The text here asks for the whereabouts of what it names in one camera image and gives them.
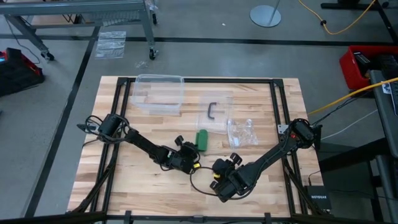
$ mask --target round base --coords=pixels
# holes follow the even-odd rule
[[[253,23],[262,27],[274,27],[280,23],[281,17],[278,10],[276,10],[274,17],[269,22],[274,8],[271,6],[256,6],[250,11],[250,19]]]

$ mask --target butcher block tabletop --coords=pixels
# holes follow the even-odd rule
[[[102,77],[93,115],[101,119],[110,113],[118,77]],[[290,118],[305,118],[303,96],[299,80],[283,79]],[[130,125],[144,137],[157,145],[178,149],[174,140],[182,135],[185,141],[195,142],[198,99],[204,91],[228,91],[233,96],[232,118],[240,123],[252,119],[258,145],[244,146],[236,150],[243,163],[255,161],[278,143],[274,110],[272,107],[270,85],[267,83],[185,83],[184,99],[179,116],[148,115],[131,103],[131,83],[126,118]],[[279,89],[277,101],[281,120],[283,109]],[[122,87],[118,112],[120,112],[124,87]],[[87,135],[86,142],[95,139]],[[87,144],[82,152],[76,173],[75,183],[68,205],[69,210],[76,208],[94,186],[103,150],[103,143],[96,141]],[[109,148],[108,161],[112,147]],[[208,149],[201,152],[202,166],[211,167],[218,158],[227,159],[231,150],[226,134],[209,133]],[[308,175],[319,169],[317,154],[310,149],[297,151],[298,163],[303,184]],[[210,170],[200,169],[193,174],[193,183],[200,190],[213,193],[209,185],[213,181]],[[323,185],[320,173],[311,176],[313,185]],[[97,210],[101,210],[104,188],[98,200]],[[229,200],[222,203],[217,197],[197,192],[189,181],[189,175],[170,170],[164,172],[148,155],[129,143],[121,143],[114,174],[109,215],[124,215],[131,210],[133,215],[194,216],[211,217],[263,217],[270,213],[272,217],[289,217],[289,206],[285,189],[281,160],[266,169],[250,196],[242,200]],[[296,211],[300,212],[299,195],[293,185]]]

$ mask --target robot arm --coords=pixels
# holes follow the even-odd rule
[[[215,181],[210,188],[215,191],[222,202],[226,202],[235,194],[245,197],[250,194],[260,178],[261,172],[271,166],[274,162],[284,157],[288,152],[298,148],[309,148],[315,141],[316,134],[310,127],[308,121],[296,119],[292,121],[281,142],[266,152],[257,161],[240,165],[242,159],[236,154],[231,155],[231,160],[217,159],[213,164]]]
[[[87,128],[87,122],[85,125],[78,125],[78,127],[82,126]],[[115,137],[120,136],[122,132],[126,134],[123,138]],[[175,140],[177,146],[180,146],[180,150],[178,151],[167,146],[158,146],[140,135],[137,130],[130,127],[125,118],[116,114],[106,115],[105,119],[98,127],[98,132],[90,130],[88,133],[97,135],[100,141],[108,144],[116,144],[124,141],[133,144],[148,153],[149,157],[155,163],[159,164],[162,170],[164,170],[163,167],[165,167],[167,170],[176,169],[186,174],[191,174],[194,164],[197,163],[200,158],[196,146],[191,142],[183,142],[182,136],[177,137]]]

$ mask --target concrete floor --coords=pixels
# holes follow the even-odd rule
[[[319,2],[305,1],[319,12],[331,30],[339,30],[355,20],[360,11],[320,9]],[[391,38],[377,12],[368,12],[352,29],[342,35],[327,35],[316,17],[297,1],[281,1],[282,22],[266,29],[253,24],[249,11],[269,0],[168,0],[158,4],[159,25],[156,37],[207,37],[270,40],[339,40],[390,42]],[[386,10],[398,30],[396,9]],[[9,29],[0,17],[0,33]],[[40,35],[91,35],[92,28],[45,29]],[[140,26],[106,27],[102,30],[126,31],[127,36],[142,36]],[[36,54],[39,51],[27,40],[21,43]],[[0,98],[0,218],[20,217],[37,180],[43,159],[72,88],[85,52],[87,41],[46,40],[45,44],[56,61],[41,60],[46,81],[36,88]],[[0,49],[20,48],[13,39],[0,39]],[[103,75],[139,75],[141,73],[222,77],[295,77],[300,79],[307,111],[319,108],[345,94],[346,87],[338,59],[346,47],[309,47],[286,45],[157,43],[160,55],[148,59],[145,42],[127,42],[124,57],[96,60],[91,55],[74,107],[65,129],[36,215],[63,213],[72,190],[85,135],[77,130],[91,114],[94,98]],[[29,58],[33,56],[22,50]],[[137,68],[136,63],[147,67]],[[333,134],[358,118],[375,110],[374,100],[360,99],[326,119],[324,136]],[[325,113],[310,116],[315,121]],[[325,142],[360,146],[383,136],[377,113]],[[346,180],[336,181],[339,175]],[[329,189],[369,191],[367,172],[350,167],[339,173],[323,175]],[[332,193],[334,213],[339,217],[372,219],[370,203],[363,195]]]

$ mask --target green object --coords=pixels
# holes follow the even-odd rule
[[[199,151],[204,152],[207,150],[207,139],[208,133],[206,130],[202,129],[197,133],[195,144],[198,146]]]

